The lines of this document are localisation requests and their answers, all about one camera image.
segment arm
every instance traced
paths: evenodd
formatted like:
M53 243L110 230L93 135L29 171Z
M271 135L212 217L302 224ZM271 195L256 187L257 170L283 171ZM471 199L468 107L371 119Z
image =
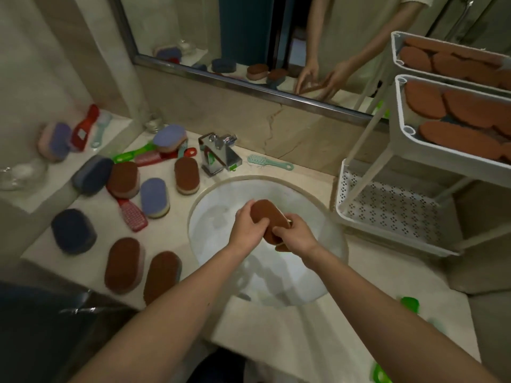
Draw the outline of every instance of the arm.
M269 220L254 224L250 201L236 213L228 245L137 314L71 380L165 382L195 340L223 284L259 244Z
M318 49L323 31L324 14L330 0L312 0L307 18L307 57L305 67L300 72L294 93L300 94L302 87L308 82L315 83L318 78Z
M295 214L286 217L293 221L292 227L275 227L273 233L322 279L393 382L498 383L448 337L321 247L302 218Z
M327 86L318 97L318 100L328 101L332 99L355 71L385 49L392 32L407 31L424 7L425 4L417 1L408 1L400 4L398 11L391 20L381 28L378 34L358 54L338 63L327 75L324 82Z

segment chrome faucet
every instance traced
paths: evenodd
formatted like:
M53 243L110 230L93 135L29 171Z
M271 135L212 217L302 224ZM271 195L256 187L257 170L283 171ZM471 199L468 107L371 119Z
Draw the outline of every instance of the chrome faucet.
M237 139L235 135L225 134L219 137L214 133L199 137L202 169L209 176L214 176L224 168L235 170L242 164L241 157L231 149L231 145L234 145Z

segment reflected hand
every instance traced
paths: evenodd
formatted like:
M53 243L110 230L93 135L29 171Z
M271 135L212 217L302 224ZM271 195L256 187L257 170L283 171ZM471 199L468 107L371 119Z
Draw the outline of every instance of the reflected hand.
M318 101L329 101L348 81L348 78L356 71L350 61L337 63L332 71L325 78L323 85L325 88Z
M313 259L321 245L305 220L295 213L286 213L284 216L293 222L291 228L273 227L273 233L282 238L288 249L298 255L303 264L311 269Z
M296 86L294 87L294 93L299 95L302 88L307 86L307 83L317 83L319 73L319 64L317 60L308 61L305 67L300 72Z
M236 212L236 220L233 229L230 232L229 243L227 247L247 256L259 244L263 238L266 228L270 224L270 219L262 218L258 223L252 221L250 209L255 200L249 200Z

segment sink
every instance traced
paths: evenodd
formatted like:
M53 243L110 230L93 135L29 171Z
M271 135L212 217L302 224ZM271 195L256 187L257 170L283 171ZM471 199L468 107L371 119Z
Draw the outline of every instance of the sink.
M329 251L348 261L348 246L341 226L331 220L317 199L284 182L266 178L234 179L213 187L200 198L188 222L192 251L200 265L225 247L234 215L250 199L268 199L282 212L299 214L314 236ZM320 278L293 253L280 253L265 240L252 251L233 275L240 298L274 307L302 305L327 290Z

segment green brush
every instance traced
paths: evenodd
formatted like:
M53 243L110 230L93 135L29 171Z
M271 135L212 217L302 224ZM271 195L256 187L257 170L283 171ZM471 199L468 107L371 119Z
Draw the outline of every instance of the green brush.
M258 155L250 155L247 158L248 162L251 162L252 164L258 164L258 165L272 165L277 166L279 168L284 168L287 170L293 170L294 165L290 162L278 162L270 160L269 158L266 158L264 156L258 156Z
M136 149L134 151L121 153L120 155L117 155L114 158L112 158L112 160L116 164L118 164L120 162L131 161L135 158L135 156L141 155L142 153L145 153L145 152L153 151L155 149L156 149L156 145L153 144L152 142L149 142L148 144L146 144L143 147Z

